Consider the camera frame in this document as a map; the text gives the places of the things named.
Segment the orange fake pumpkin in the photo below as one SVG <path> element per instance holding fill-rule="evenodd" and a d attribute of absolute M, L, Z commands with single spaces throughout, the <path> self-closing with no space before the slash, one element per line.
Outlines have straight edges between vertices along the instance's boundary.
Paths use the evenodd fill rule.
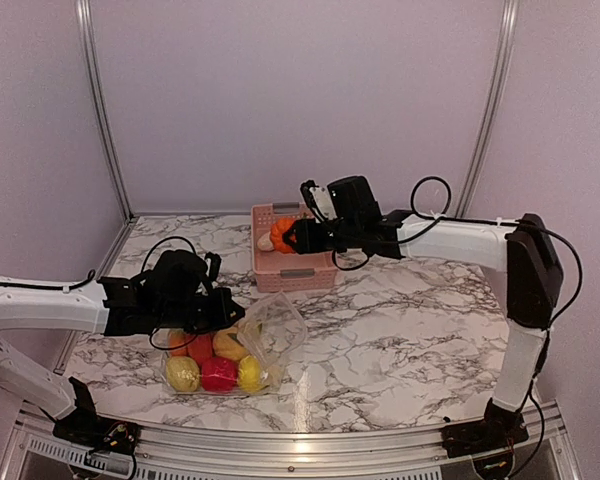
<path fill-rule="evenodd" d="M 292 229 L 295 219 L 279 218 L 270 229 L 269 239 L 275 251 L 283 254 L 295 254 L 294 248 L 285 241 L 285 235 Z"/>

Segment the clear zip top bag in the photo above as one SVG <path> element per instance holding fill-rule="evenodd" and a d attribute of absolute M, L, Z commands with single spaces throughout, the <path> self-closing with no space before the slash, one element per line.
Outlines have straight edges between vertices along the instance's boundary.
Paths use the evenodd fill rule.
<path fill-rule="evenodd" d="M 237 395 L 253 396 L 274 393 L 279 390 L 292 356 L 298 353 L 307 338 L 304 319 L 288 297 L 280 292 L 264 297 L 246 310 L 246 316 L 234 326 L 202 335 L 194 335 L 183 329 L 169 328 L 158 332 L 156 349 L 160 354 L 156 370 L 160 374 L 163 389 L 176 396 Z M 177 392 L 167 382 L 165 366 L 172 356 L 192 358 L 200 369 L 211 357 L 224 357 L 237 364 L 248 355 L 254 356 L 262 369 L 264 388 L 255 393 L 242 391 L 237 383 L 226 393 L 212 393 L 199 385 L 195 392 Z"/>

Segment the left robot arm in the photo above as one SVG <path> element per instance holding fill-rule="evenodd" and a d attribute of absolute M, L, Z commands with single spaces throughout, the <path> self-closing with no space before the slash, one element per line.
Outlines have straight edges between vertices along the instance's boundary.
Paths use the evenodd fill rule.
<path fill-rule="evenodd" d="M 245 310 L 228 287 L 216 285 L 221 259 L 185 250 L 163 252 L 157 263 L 131 278 L 89 276 L 75 284 L 33 284 L 0 276 L 0 332 L 71 330 L 108 337 L 181 329 L 191 335 L 233 326 Z M 80 382 L 52 373 L 0 341 L 0 387 L 38 406 L 52 420 L 65 418 L 86 445 L 105 438 Z"/>

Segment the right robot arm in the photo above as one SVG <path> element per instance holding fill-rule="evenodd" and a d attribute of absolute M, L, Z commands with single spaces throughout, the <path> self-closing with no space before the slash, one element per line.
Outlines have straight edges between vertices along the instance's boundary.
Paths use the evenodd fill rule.
<path fill-rule="evenodd" d="M 491 269 L 506 276 L 508 343 L 500 377 L 475 438 L 495 448 L 514 431 L 545 355 L 564 273 L 542 219 L 452 219 L 414 207 L 382 213 L 367 179 L 350 176 L 301 186 L 311 215 L 283 228 L 281 242 L 297 254 L 359 249 L 367 257 L 434 258 Z"/>

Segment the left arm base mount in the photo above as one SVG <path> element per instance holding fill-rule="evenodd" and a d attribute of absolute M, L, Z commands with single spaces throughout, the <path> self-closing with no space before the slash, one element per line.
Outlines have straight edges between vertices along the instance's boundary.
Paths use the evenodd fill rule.
<path fill-rule="evenodd" d="M 68 379 L 75 394 L 74 409 L 54 420 L 53 434 L 60 439 L 90 448 L 92 453 L 111 451 L 122 455 L 135 453 L 140 427 L 97 413 L 88 387 L 74 377 Z"/>

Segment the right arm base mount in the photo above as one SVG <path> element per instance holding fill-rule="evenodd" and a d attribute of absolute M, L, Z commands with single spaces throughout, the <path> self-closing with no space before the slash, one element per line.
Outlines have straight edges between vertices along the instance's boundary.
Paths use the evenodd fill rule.
<path fill-rule="evenodd" d="M 498 422 L 487 422 L 484 419 L 449 423 L 441 429 L 441 435 L 442 446 L 449 458 L 511 448 L 529 439 L 529 433 L 521 420 L 509 430 Z"/>

